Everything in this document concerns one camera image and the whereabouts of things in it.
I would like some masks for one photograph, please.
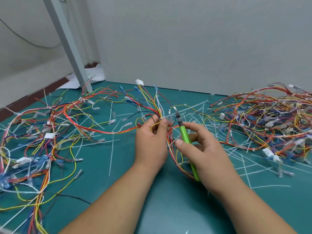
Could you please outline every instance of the wall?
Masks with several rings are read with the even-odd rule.
[[[87,1],[108,81],[219,94],[312,88],[312,0]]]
[[[62,3],[69,27],[84,64],[99,61],[86,0]],[[53,47],[60,43],[42,0],[0,0],[0,18],[34,44]],[[8,105],[72,72],[61,45],[34,47],[0,22],[0,103]]]

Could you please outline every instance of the person's left hand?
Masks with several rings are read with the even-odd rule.
[[[134,164],[143,166],[156,174],[164,165],[168,155],[168,120],[162,119],[160,123],[158,122],[159,117],[153,115],[141,128],[137,129],[135,136]]]

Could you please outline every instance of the green handled tool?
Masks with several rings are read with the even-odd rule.
[[[179,123],[179,126],[180,126],[180,131],[181,131],[181,136],[182,136],[182,140],[185,142],[185,143],[192,143],[189,136],[188,136],[188,133],[186,132],[186,129],[185,129],[185,126],[182,122],[182,118],[180,116],[180,113],[179,111],[176,109],[176,107],[174,107],[174,110],[176,111],[176,117],[177,117],[177,121]],[[197,173],[197,170],[196,170],[196,167],[195,165],[190,161],[190,165],[191,165],[191,169],[193,171],[193,174],[194,174],[194,177],[195,177],[195,180],[196,181],[200,181],[199,179],[199,176],[198,176],[198,173]]]

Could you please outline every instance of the hand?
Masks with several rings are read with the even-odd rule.
[[[156,174],[168,156],[168,120],[162,119],[159,124],[154,125],[158,122],[158,116],[153,115],[141,128],[137,129],[135,136],[135,164]]]
[[[189,135],[192,145],[178,139],[175,143],[181,153],[186,156],[197,168],[202,184],[217,197],[231,194],[238,185],[244,182],[236,173],[227,153],[221,144],[204,126],[184,122],[185,128],[195,131]]]

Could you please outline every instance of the gray metal pole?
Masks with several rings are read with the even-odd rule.
[[[85,86],[85,82],[88,81],[88,75],[82,63],[71,30],[69,29],[60,0],[43,0],[43,2],[49,12],[57,34],[59,35],[68,60],[77,76],[80,87],[83,88]],[[87,93],[92,92],[91,84],[87,84],[84,87],[84,91]]]

